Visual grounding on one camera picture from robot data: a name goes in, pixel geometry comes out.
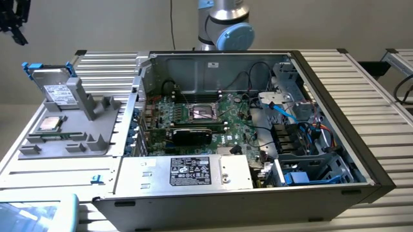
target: cable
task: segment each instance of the cable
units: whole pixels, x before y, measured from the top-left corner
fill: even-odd
[[[220,117],[222,115],[224,115],[226,112],[228,112],[231,109],[234,109],[235,106],[231,106],[226,111],[223,111],[216,117]]]
[[[204,22],[204,31],[207,30],[207,20],[208,20],[210,16],[207,14],[207,17],[205,17],[205,22]]]
[[[413,90],[413,85],[410,86],[409,90],[406,91],[406,94],[405,94],[405,97],[403,97],[402,100],[399,100],[398,97],[397,97],[397,91],[398,91],[399,87],[402,86],[402,84],[403,84],[406,81],[409,81],[411,78],[413,78],[413,74],[411,74],[410,76],[407,76],[407,77],[398,83],[398,85],[395,86],[394,91],[393,91],[393,97],[394,97],[395,101],[397,101],[398,103],[401,103],[401,104],[405,104],[405,105],[413,105],[413,101],[406,101],[407,96],[409,96],[409,93],[410,93],[410,91]]]
[[[252,68],[254,68],[254,66],[255,66],[256,64],[264,64],[264,66],[267,67],[267,69],[268,69],[268,74],[270,74],[270,76],[268,76],[268,82],[271,81],[271,76],[272,76],[272,75],[271,75],[271,68],[270,68],[270,66],[268,66],[267,63],[264,63],[263,61],[255,62],[255,63],[252,64],[252,66],[251,66],[248,72],[247,72],[247,76],[248,76],[248,79],[247,79],[247,92],[250,92],[250,90],[252,89],[251,72],[252,72]]]
[[[284,116],[290,117],[296,122],[296,118],[290,115],[283,109],[280,109],[276,105],[272,105],[272,109],[282,113]]]
[[[266,143],[266,144],[263,144],[263,145],[259,145],[259,146],[254,146],[254,145],[251,145],[251,138],[252,138],[252,136],[250,136],[250,138],[247,139],[247,144],[251,146],[251,147],[254,147],[254,148],[259,148],[259,147],[262,147],[262,146],[264,146],[264,145],[268,145],[268,144],[271,144],[274,141],[271,141],[271,142],[268,142],[268,143]]]
[[[168,18],[169,18],[169,34],[172,36],[172,45],[173,45],[173,50],[176,50],[176,48],[175,48],[175,37],[173,37],[173,21],[172,21],[172,0],[169,0]]]
[[[323,137],[324,144],[328,146],[328,141],[327,141],[327,137],[324,137],[323,130],[320,131],[320,134],[322,134],[322,137]]]
[[[163,88],[165,86],[165,83],[171,82],[173,85],[176,84],[173,80],[164,80],[161,82],[161,86],[160,86],[160,96],[164,96],[164,93],[163,93]]]
[[[240,109],[242,109],[243,105],[244,105],[244,102],[243,102],[243,103],[240,104],[240,106],[239,106],[238,115],[240,114]],[[267,130],[268,132],[271,132],[271,130],[270,130],[268,128],[264,128],[264,127],[255,127],[255,126],[252,126],[252,125],[247,125],[247,124],[243,122],[242,119],[240,119],[240,122],[242,122],[242,124],[244,124],[247,127],[258,128],[258,129],[264,129],[264,130]]]
[[[227,90],[227,88],[230,88],[230,86],[235,83],[235,81],[236,81],[238,78],[240,77],[240,74],[243,74],[243,73],[246,74],[247,79],[250,80],[250,75],[247,74],[247,72],[246,72],[246,71],[240,71],[240,72],[238,73],[235,79],[232,80],[232,82],[223,88],[223,90]]]
[[[319,127],[322,130],[324,130],[324,131],[327,131],[328,132],[328,134],[330,134],[330,140],[331,140],[331,142],[330,142],[330,147],[334,147],[335,146],[335,141],[334,141],[334,135],[332,135],[332,132],[331,132],[331,130],[324,126],[324,125],[322,125],[320,124],[320,127]]]
[[[226,99],[231,94],[226,94],[223,97],[220,97],[216,102],[214,102],[212,104],[215,105],[218,102],[220,102],[223,99]]]

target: blue plastic clip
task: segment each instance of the blue plastic clip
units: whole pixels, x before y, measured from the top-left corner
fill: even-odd
[[[302,186],[302,185],[323,185],[323,184],[336,184],[339,183],[340,176],[335,175],[328,180],[310,180],[306,172],[291,172],[283,175],[284,183],[288,186]]]
[[[33,63],[28,66],[28,69],[41,69],[42,68],[42,64],[41,63]]]
[[[91,184],[103,184],[101,175],[92,176]]]
[[[65,63],[65,68],[69,71],[71,77],[77,77],[76,72],[75,72],[75,68],[73,68],[73,66],[69,62]]]
[[[33,80],[33,77],[32,77],[30,73],[28,72],[28,63],[22,62],[21,67],[22,67],[22,71],[25,72],[25,74],[28,76],[28,79]]]

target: motherboard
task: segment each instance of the motherboard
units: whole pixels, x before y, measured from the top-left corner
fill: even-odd
[[[247,157],[251,167],[262,167],[259,159],[259,145],[255,129],[247,109],[247,99],[242,94],[224,94],[215,102],[176,103],[171,97],[149,99],[145,108],[147,144],[149,156],[192,155],[192,154],[231,154],[236,152]],[[176,132],[197,130],[210,135],[191,144],[183,133]]]

